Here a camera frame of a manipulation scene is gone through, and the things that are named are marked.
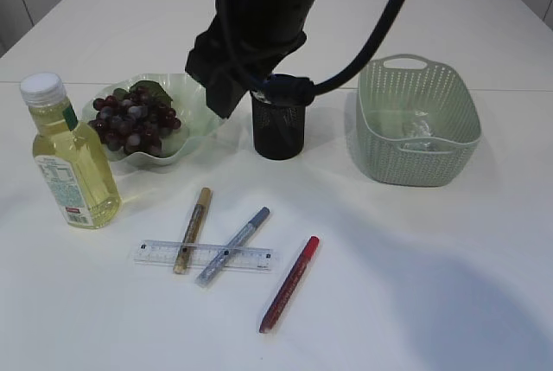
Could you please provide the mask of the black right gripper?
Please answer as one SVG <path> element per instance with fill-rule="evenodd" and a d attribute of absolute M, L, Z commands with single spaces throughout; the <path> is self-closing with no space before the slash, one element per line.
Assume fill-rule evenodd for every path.
<path fill-rule="evenodd" d="M 307 40 L 302 31 L 287 44 L 254 48 L 238 40 L 232 44 L 244 70 L 257 80 L 266 79 L 289 54 Z M 185 72 L 206 90 L 207 107 L 220 118 L 229 118 L 251 86 L 228 53 L 220 19 L 216 16 L 208 29 L 199 34 L 188 54 Z"/>

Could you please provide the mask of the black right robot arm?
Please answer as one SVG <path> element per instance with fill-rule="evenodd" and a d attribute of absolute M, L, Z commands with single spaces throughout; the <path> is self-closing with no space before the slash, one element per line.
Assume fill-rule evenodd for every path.
<path fill-rule="evenodd" d="M 265 80 L 305 43 L 303 27 L 314 2 L 226 0 L 232 45 L 249 75 Z M 228 54 L 220 14 L 196 37 L 185 71 L 205 88 L 207 107 L 221 118 L 229 118 L 251 90 Z"/>

